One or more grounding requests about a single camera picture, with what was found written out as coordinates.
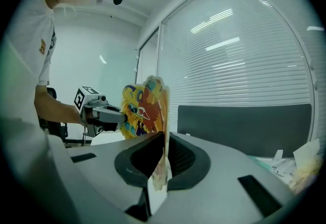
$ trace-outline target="white t-shirt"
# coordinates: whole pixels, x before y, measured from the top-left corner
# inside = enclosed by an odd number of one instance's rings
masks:
[[[54,13],[45,0],[22,0],[1,44],[1,116],[38,125],[35,87],[49,84],[56,36]]]

